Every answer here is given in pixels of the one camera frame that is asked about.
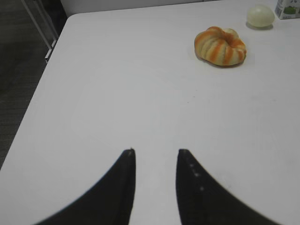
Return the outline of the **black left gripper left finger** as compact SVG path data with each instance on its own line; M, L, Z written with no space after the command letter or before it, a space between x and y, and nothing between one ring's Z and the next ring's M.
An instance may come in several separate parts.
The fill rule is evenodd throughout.
M124 150L107 173L41 225L128 225L135 197L135 150Z

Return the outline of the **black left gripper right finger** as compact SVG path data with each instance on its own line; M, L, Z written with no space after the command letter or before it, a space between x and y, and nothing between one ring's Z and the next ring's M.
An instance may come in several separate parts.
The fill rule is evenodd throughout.
M177 157L177 205L183 225L274 225L223 188L187 149Z

